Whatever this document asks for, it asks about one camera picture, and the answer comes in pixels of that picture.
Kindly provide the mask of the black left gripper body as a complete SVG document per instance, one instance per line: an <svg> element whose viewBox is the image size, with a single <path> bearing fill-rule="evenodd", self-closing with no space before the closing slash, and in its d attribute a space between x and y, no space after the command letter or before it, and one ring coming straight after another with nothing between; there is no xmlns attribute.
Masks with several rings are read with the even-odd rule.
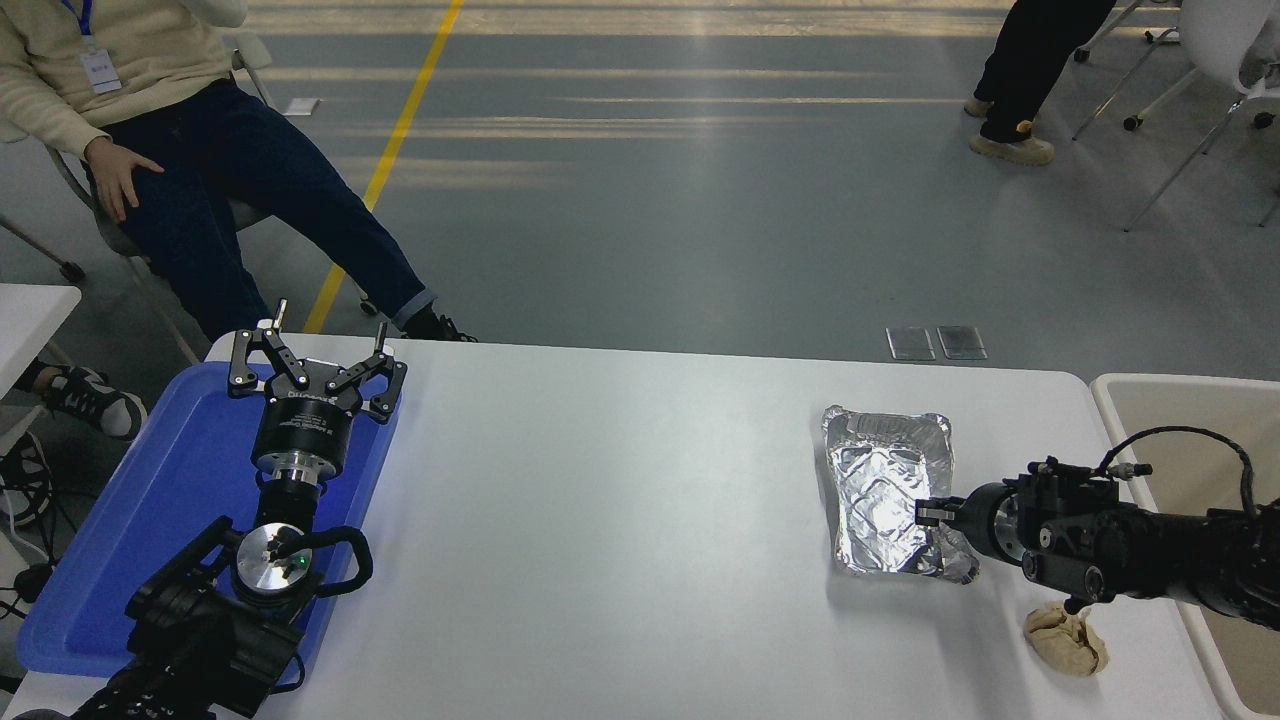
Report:
<svg viewBox="0 0 1280 720"><path fill-rule="evenodd" d="M265 384L268 402L250 454L260 471L274 471L292 454L316 457L321 473L343 471L355 414L364 401L356 386L338 395L329 392L328 384L343 370L333 363L306 360L306 388L297 389L285 373L275 374Z"/></svg>

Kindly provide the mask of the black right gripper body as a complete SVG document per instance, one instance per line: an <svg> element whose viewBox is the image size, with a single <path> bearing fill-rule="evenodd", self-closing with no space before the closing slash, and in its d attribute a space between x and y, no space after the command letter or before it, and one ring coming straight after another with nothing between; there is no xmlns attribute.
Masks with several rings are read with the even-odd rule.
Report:
<svg viewBox="0 0 1280 720"><path fill-rule="evenodd" d="M1010 498L1011 489L1007 486L988 483L974 489L957 510L957 529L974 551L1002 562L1011 562L1011 551L1000 538L998 515Z"/></svg>

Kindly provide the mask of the person's hand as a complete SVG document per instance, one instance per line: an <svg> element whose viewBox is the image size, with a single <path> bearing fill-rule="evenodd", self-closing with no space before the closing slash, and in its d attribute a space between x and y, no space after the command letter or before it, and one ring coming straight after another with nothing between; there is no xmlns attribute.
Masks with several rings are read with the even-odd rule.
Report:
<svg viewBox="0 0 1280 720"><path fill-rule="evenodd" d="M129 210L140 209L141 205L134 173L165 172L157 163L116 145L108 136L99 136L86 145L84 160L96 183L100 208L118 225L125 222Z"/></svg>

